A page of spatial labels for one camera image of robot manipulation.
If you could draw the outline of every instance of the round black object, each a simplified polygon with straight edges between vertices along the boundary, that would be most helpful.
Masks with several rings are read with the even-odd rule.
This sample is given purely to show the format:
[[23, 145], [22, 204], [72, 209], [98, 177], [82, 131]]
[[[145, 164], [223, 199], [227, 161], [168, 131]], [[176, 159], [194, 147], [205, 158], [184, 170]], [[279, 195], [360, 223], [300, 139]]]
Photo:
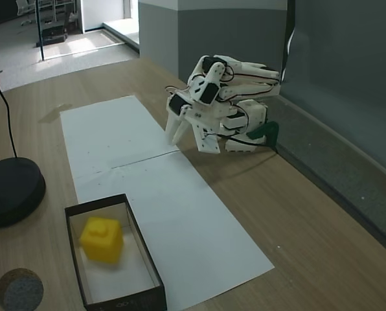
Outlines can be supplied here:
[[45, 190], [35, 162], [22, 157], [0, 161], [0, 227], [26, 218], [39, 206]]

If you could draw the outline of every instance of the yellow block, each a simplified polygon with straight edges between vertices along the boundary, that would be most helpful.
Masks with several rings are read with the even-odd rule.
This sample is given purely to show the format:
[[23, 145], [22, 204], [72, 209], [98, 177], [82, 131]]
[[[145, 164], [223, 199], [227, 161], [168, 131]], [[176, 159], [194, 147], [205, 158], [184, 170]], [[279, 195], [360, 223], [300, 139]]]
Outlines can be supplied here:
[[118, 220], [90, 217], [79, 239], [88, 259], [116, 264], [124, 244]]

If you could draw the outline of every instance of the black box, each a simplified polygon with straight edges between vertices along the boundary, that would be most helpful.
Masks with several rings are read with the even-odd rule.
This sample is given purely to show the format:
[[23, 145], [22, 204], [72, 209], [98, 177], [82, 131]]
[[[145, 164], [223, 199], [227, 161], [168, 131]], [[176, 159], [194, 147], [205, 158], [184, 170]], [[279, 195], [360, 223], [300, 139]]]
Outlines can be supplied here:
[[[164, 284], [124, 194], [68, 207], [65, 215], [76, 278], [87, 311], [167, 310]], [[120, 221], [124, 248], [117, 265], [93, 262], [82, 251], [78, 239], [92, 216]]]

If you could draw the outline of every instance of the white robotic hand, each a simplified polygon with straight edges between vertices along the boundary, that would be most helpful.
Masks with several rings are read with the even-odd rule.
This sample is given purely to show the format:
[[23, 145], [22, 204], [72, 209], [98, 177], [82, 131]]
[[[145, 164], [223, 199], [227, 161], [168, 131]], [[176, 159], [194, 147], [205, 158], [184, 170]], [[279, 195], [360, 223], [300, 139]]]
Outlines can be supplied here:
[[278, 72], [228, 56], [200, 58], [184, 90], [168, 87], [166, 136], [177, 144], [192, 127], [200, 152], [220, 153], [219, 138], [228, 151], [274, 148], [278, 124], [267, 121], [267, 107], [255, 99], [279, 94]]

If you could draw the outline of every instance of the round base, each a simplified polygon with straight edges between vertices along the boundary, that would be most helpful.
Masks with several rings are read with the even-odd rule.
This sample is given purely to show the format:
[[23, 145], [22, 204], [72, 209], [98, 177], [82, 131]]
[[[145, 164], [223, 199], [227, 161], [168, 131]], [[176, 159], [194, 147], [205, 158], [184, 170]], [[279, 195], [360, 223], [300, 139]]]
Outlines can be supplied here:
[[39, 206], [45, 190], [35, 162], [22, 157], [0, 161], [0, 227], [26, 218]]

